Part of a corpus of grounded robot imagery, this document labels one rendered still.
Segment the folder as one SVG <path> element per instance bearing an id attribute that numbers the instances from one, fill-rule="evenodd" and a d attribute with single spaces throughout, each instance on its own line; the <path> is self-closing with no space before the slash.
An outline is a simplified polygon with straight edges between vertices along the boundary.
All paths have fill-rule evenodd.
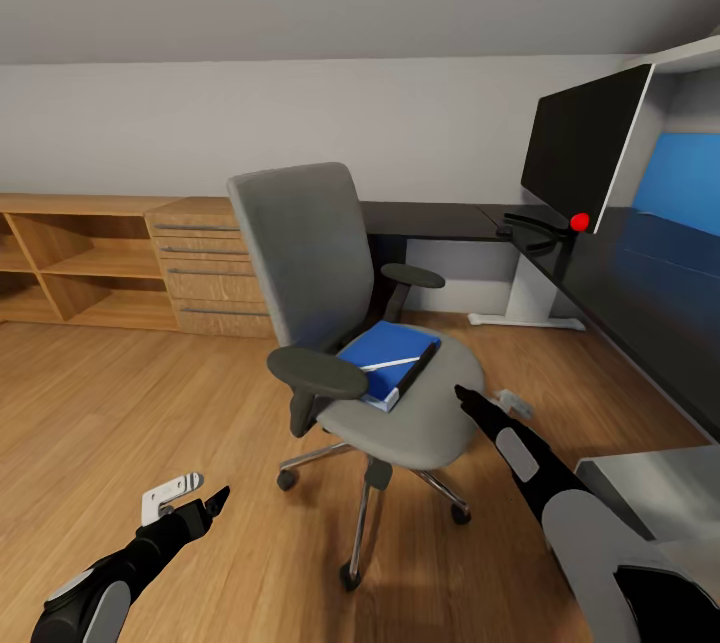
<path id="1" fill-rule="evenodd" d="M 422 370 L 422 367 L 436 352 L 439 344 L 440 337 L 406 326 L 399 326 L 398 322 L 393 324 L 382 320 L 365 334 L 361 334 L 359 339 L 349 346 L 339 358 L 362 368 L 363 366 L 419 357 L 419 360 L 366 372 L 370 379 L 370 390 L 361 400 L 389 412 L 402 393 L 410 386 L 415 376 Z"/>

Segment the monitor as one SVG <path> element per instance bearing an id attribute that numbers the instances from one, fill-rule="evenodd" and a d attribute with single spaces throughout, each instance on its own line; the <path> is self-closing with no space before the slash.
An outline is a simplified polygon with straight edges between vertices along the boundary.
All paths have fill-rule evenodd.
<path id="1" fill-rule="evenodd" d="M 539 98 L 521 185 L 569 225 L 507 212 L 554 234 L 526 251 L 548 248 L 559 236 L 597 233 L 654 69 L 641 64 Z"/>

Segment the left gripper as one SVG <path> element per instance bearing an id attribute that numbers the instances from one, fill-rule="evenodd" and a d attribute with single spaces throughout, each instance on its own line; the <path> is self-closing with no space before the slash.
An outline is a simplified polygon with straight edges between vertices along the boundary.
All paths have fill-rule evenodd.
<path id="1" fill-rule="evenodd" d="M 171 514 L 164 515 L 159 521 L 136 530 L 132 540 L 146 540 L 158 550 L 160 564 L 157 574 L 180 552 L 187 543 L 206 535 L 212 527 L 213 518 L 217 517 L 230 494 L 229 486 L 225 486 L 205 504 L 196 499 L 174 509 Z"/>

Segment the pen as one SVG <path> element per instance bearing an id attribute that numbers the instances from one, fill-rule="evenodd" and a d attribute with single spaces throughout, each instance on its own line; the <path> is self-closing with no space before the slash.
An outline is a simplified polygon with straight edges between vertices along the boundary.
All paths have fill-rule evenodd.
<path id="1" fill-rule="evenodd" d="M 419 360 L 419 357 L 401 359 L 401 360 L 385 362 L 385 363 L 380 363 L 380 364 L 374 364 L 374 365 L 369 365 L 369 366 L 363 366 L 361 369 L 364 370 L 364 372 L 366 373 L 366 372 L 370 372 L 370 371 L 375 371 L 376 368 L 392 366 L 392 365 L 397 365 L 397 364 L 402 364 L 402 363 L 408 363 L 408 362 L 415 361 L 415 360 Z"/>

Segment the swivel chair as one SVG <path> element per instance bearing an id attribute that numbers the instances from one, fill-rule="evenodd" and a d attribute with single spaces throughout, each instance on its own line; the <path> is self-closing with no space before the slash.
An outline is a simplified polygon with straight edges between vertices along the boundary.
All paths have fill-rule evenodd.
<path id="1" fill-rule="evenodd" d="M 385 490 L 393 465 L 405 467 L 453 502 L 457 524 L 471 520 L 470 505 L 427 470 L 446 467 L 464 452 L 478 424 L 459 408 L 455 386 L 484 397 L 482 367 L 455 337 L 398 322 L 412 285 L 442 288 L 437 273 L 406 264 L 381 272 L 398 281 L 384 321 L 436 337 L 439 347 L 389 412 L 361 400 L 368 374 L 339 356 L 342 341 L 364 323 L 374 267 L 357 191 L 342 162 L 323 162 L 241 174 L 226 187 L 254 266 L 280 348 L 267 359 L 271 373 L 289 384 L 290 430 L 302 438 L 317 422 L 343 440 L 278 465 L 278 485 L 295 477 L 286 468 L 349 449 L 367 465 L 351 560 L 340 567 L 348 593 L 356 589 L 370 486 Z"/>

